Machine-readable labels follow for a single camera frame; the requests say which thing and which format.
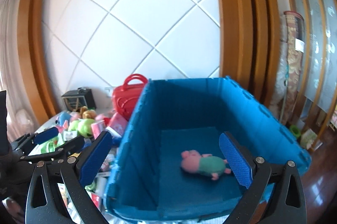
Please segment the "green frog plush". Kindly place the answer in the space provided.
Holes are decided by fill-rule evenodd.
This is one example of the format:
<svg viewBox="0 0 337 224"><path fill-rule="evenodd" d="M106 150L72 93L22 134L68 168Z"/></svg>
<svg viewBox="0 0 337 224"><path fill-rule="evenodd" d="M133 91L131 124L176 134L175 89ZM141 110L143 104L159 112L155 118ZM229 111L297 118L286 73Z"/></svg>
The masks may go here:
<svg viewBox="0 0 337 224"><path fill-rule="evenodd" d="M91 118L73 120L70 122L67 130L76 131L79 135L90 138L93 136L91 125L95 122L96 120Z"/></svg>

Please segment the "brown bear plush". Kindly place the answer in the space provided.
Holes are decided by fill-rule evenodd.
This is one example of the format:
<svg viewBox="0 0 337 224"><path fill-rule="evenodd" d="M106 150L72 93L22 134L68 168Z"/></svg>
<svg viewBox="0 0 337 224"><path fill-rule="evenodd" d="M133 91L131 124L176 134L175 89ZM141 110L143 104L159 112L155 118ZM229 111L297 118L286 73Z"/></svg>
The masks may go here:
<svg viewBox="0 0 337 224"><path fill-rule="evenodd" d="M95 110L90 110L88 107L83 106L80 108L80 117L82 119L96 119L97 113Z"/></svg>

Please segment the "black gift box with flask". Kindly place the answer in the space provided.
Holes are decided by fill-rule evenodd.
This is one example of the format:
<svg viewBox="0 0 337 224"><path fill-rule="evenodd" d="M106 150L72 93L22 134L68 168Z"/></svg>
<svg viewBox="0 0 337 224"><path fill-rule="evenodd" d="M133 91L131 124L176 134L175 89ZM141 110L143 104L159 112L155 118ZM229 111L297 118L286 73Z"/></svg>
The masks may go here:
<svg viewBox="0 0 337 224"><path fill-rule="evenodd" d="M77 88L62 95L63 102L69 111L79 111L86 106L88 109L96 109L96 103L89 88Z"/></svg>

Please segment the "pink tissue pack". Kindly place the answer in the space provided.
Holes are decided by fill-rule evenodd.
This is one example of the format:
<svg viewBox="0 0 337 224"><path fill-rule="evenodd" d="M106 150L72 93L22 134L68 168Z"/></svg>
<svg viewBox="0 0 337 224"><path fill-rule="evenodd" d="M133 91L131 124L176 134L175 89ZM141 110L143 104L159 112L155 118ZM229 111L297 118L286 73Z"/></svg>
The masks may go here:
<svg viewBox="0 0 337 224"><path fill-rule="evenodd" d="M122 137L126 130L128 121L119 113L115 113L110 119L106 130L116 137Z"/></svg>

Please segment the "red plastic toy suitcase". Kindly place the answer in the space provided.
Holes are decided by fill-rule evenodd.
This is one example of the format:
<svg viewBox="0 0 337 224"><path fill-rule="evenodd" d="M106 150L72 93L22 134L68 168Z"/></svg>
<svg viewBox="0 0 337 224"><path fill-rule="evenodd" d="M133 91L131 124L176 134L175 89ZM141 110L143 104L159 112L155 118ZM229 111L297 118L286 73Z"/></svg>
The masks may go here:
<svg viewBox="0 0 337 224"><path fill-rule="evenodd" d="M114 110L127 121L131 118L132 112L147 83L148 79L142 74L132 74L112 92Z"/></svg>

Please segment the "small pink pig plush green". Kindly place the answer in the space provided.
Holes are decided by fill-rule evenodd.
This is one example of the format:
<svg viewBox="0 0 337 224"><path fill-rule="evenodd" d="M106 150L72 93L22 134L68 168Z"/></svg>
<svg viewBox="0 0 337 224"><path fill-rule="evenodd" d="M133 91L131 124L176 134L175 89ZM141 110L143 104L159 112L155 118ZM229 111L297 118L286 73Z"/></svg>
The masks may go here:
<svg viewBox="0 0 337 224"><path fill-rule="evenodd" d="M190 174L199 174L217 181L223 174L231 174L226 159L212 154L200 154L196 150L185 150L181 153L181 169Z"/></svg>

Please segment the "blue plastic storage crate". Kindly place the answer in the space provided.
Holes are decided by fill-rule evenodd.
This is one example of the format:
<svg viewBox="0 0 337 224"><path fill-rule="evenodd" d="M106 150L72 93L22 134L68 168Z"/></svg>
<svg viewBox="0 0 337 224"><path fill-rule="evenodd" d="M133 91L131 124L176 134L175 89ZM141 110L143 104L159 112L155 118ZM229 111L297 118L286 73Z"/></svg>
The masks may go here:
<svg viewBox="0 0 337 224"><path fill-rule="evenodd" d="M230 133L251 155L269 163L311 157L289 130L231 78L155 80L145 86L122 137L104 194L109 213L129 221L189 221L228 215L243 194L235 176L213 181L181 169L181 154L221 157L219 137Z"/></svg>

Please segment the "rolled patterned carpet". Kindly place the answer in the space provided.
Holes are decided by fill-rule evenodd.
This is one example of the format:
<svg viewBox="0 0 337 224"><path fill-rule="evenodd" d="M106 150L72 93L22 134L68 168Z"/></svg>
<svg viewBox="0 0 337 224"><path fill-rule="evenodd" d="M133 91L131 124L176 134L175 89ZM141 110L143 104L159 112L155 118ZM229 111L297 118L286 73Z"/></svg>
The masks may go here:
<svg viewBox="0 0 337 224"><path fill-rule="evenodd" d="M287 27L287 90L281 123L285 125L292 116L298 95L305 48L305 23L303 17L295 11L285 11L284 16Z"/></svg>

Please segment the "wooden glass-door cabinet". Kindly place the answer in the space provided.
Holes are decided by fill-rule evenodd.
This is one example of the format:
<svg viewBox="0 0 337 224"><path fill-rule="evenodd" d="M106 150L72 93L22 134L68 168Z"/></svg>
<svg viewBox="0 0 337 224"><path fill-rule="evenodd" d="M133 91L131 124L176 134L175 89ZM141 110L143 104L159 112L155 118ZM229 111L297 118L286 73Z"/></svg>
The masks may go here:
<svg viewBox="0 0 337 224"><path fill-rule="evenodd" d="M305 23L305 48L298 95L286 123L299 130L300 144L315 150L336 114L336 0L289 0Z"/></svg>

